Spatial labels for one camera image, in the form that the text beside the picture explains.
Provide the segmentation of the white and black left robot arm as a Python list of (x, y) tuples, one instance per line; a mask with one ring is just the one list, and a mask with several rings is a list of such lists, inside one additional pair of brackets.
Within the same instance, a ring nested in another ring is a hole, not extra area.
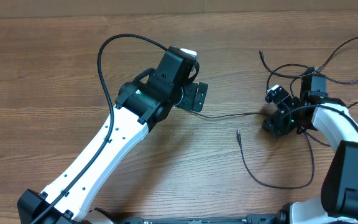
[(17, 202), (21, 223), (80, 223), (95, 196), (126, 154), (177, 106), (202, 110), (208, 85), (180, 88), (179, 101), (164, 103), (142, 82), (122, 86), (116, 104), (96, 136), (73, 163), (40, 193), (26, 190)]

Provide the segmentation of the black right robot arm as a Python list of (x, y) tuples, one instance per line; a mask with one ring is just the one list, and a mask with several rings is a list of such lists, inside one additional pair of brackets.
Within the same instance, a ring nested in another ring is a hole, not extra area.
[(298, 97), (275, 85), (265, 100), (277, 107), (262, 125), (274, 137), (311, 129), (319, 131), (334, 151), (320, 195), (291, 204), (287, 223), (357, 223), (358, 124), (346, 104), (329, 97), (321, 75), (303, 77)]

